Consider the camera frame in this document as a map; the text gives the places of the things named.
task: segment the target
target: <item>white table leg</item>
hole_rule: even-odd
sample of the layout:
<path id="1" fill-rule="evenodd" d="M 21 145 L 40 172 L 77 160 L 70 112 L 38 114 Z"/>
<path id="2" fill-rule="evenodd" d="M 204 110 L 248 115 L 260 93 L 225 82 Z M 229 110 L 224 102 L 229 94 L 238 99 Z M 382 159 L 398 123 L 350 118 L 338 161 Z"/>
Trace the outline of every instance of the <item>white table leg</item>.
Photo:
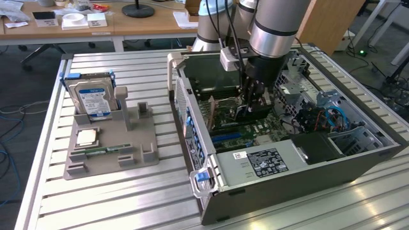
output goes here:
<path id="1" fill-rule="evenodd" d="M 402 51 L 395 55 L 395 58 L 393 59 L 390 64 L 393 64 L 394 66 L 398 66 L 402 63 L 407 55 L 409 55 L 409 42 L 405 45 L 405 48 L 402 49 Z"/>
<path id="2" fill-rule="evenodd" d="M 377 44 L 377 41 L 379 40 L 379 38 L 382 37 L 383 33 L 386 32 L 390 24 L 393 23 L 397 15 L 399 14 L 402 8 L 403 8 L 403 6 L 401 6 L 401 5 L 395 8 L 394 12 L 391 13 L 391 15 L 387 18 L 387 21 L 385 22 L 385 24 L 382 25 L 382 27 L 381 27 L 379 31 L 377 32 L 375 36 L 370 40 L 369 45 L 374 46 Z"/>
<path id="3" fill-rule="evenodd" d="M 114 36 L 112 37 L 113 47 L 116 52 L 124 52 L 124 36 Z"/>
<path id="4" fill-rule="evenodd" d="M 375 9 L 373 10 L 373 12 L 371 12 L 371 14 L 370 14 L 370 16 L 369 16 L 369 18 L 367 18 L 362 28 L 359 29 L 359 32 L 357 33 L 357 35 L 355 35 L 355 37 L 354 37 L 354 39 L 351 41 L 353 46 L 357 45 L 359 39 L 362 38 L 362 36 L 363 36 L 363 34 L 365 34 L 365 32 L 366 32 L 366 30 L 367 30 L 373 20 L 375 19 L 377 15 L 378 15 L 378 12 L 383 8 L 386 2 L 387 2 L 387 0 L 381 0 L 379 3 L 377 4 Z"/>

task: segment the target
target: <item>floor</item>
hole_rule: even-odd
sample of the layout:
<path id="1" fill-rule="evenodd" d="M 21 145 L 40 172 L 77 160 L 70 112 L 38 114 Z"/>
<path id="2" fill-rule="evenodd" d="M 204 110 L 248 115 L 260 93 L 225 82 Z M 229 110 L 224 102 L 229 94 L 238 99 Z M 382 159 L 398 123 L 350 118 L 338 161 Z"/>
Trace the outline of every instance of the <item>floor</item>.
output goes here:
<path id="1" fill-rule="evenodd" d="M 357 17 L 350 27 L 353 33 L 357 33 L 366 18 L 367 14 L 365 14 L 362 17 Z M 355 47 L 357 50 L 365 48 L 366 39 L 379 23 L 379 21 L 375 21 L 373 23 L 371 27 L 369 28 L 369 31 L 366 32 L 363 38 L 361 39 L 361 42 Z M 377 44 L 378 53 L 373 54 L 369 52 L 365 59 L 369 62 L 377 63 L 378 67 L 383 70 L 383 72 L 386 74 L 390 74 L 394 71 L 395 67 L 391 66 L 389 63 L 407 41 L 409 35 L 391 27 Z M 193 39 L 181 39 L 181 42 L 182 45 L 192 45 Z M 134 41 L 128 42 L 126 45 L 126 51 L 148 49 L 146 47 L 144 47 L 142 41 L 138 41 L 136 43 Z M 157 39 L 152 40 L 152 47 L 149 49 L 169 49 L 170 46 L 177 48 L 174 41 L 170 42 L 170 40 L 168 39 Z M 38 46 L 28 46 L 29 51 L 33 51 L 37 47 Z M 86 43 L 64 44 L 61 45 L 61 47 L 68 53 L 113 52 L 113 45 L 110 42 L 97 42 L 94 49 L 90 49 Z M 2 72 L 0 78 L 0 108 L 6 105 L 24 105 L 36 101 L 45 101 L 50 97 L 50 90 L 61 55 L 56 50 L 48 50 L 45 53 L 41 54 L 38 58 L 36 58 L 30 62 L 33 71 L 25 72 L 21 70 L 18 62 L 26 54 L 28 52 L 21 52 L 16 46 L 10 46 L 8 47 L 6 52 L 0 55 L 0 69 Z M 346 70 L 351 70 L 365 64 L 359 60 L 347 56 L 343 52 L 334 53 L 331 55 L 331 58 Z M 409 67 L 405 68 L 403 75 L 409 76 Z M 383 77 L 379 73 L 373 73 L 370 67 L 354 71 L 354 76 L 359 81 L 362 81 L 362 83 L 373 87 L 381 86 Z M 45 107 L 46 104 L 36 105 L 30 109 L 28 109 L 26 112 L 40 111 Z M 12 114 L 5 116 L 8 118 L 20 119 L 22 114 Z M 24 130 L 14 139 L 4 143 L 6 150 L 16 161 L 16 167 L 18 170 L 18 177 L 21 181 L 21 191 L 24 191 L 25 183 L 29 176 L 32 159 L 36 151 L 37 140 L 40 138 L 44 117 L 45 113 L 26 115 L 24 118 Z M 0 119 L 0 133 L 2 134 L 10 128 L 10 126 L 14 125 L 14 123 L 16 121 L 5 121 Z M 5 163 L 0 164 L 0 173 L 4 171 L 5 165 Z M 4 178 L 0 179 L 0 203 L 2 202 L 2 200 L 10 197 L 16 190 L 16 186 L 16 175 L 13 174 L 13 170 L 10 168 Z M 18 192 L 12 202 L 0 207 L 0 230 L 13 229 L 21 197 L 22 192 Z"/>

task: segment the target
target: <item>black lamp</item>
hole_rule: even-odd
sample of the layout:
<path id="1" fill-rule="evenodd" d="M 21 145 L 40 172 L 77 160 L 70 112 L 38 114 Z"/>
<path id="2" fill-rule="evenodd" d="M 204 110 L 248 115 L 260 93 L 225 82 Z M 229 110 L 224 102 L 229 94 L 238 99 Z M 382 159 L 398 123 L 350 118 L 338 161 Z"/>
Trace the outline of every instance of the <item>black lamp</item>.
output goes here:
<path id="1" fill-rule="evenodd" d="M 146 18 L 154 14 L 154 9 L 150 6 L 140 5 L 140 0 L 134 0 L 134 4 L 122 7 L 122 13 L 132 18 Z"/>

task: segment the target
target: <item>aluminum slotted table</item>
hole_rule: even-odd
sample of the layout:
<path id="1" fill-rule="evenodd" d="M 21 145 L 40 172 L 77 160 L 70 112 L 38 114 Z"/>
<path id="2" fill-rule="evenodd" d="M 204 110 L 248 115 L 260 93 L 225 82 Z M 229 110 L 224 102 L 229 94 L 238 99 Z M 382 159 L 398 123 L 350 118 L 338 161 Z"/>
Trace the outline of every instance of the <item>aluminum slotted table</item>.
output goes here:
<path id="1" fill-rule="evenodd" d="M 58 74 L 113 70 L 129 90 L 128 107 L 153 107 L 160 163 L 66 181 L 64 161 L 74 108 L 56 79 L 16 229 L 270 230 L 359 229 L 409 226 L 409 151 L 375 166 L 354 182 L 290 200 L 210 226 L 200 224 L 166 92 L 166 54 L 181 50 L 78 54 Z M 409 140 L 409 125 L 322 54 L 315 59 Z M 331 84 L 317 71 L 310 78 Z"/>

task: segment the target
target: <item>green circuit board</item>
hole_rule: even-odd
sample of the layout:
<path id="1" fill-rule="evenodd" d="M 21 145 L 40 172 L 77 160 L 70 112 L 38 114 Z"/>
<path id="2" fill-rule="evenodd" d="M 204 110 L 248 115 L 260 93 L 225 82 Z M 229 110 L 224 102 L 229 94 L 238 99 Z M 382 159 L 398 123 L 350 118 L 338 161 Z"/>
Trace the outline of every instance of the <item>green circuit board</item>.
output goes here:
<path id="1" fill-rule="evenodd" d="M 204 121 L 208 123 L 210 102 L 198 102 L 198 107 Z M 234 108 L 237 108 L 237 101 L 230 99 L 220 101 L 213 112 L 213 126 L 209 134 L 217 153 L 273 143 L 288 137 L 280 118 L 273 113 L 265 119 L 237 123 L 234 121 Z"/>

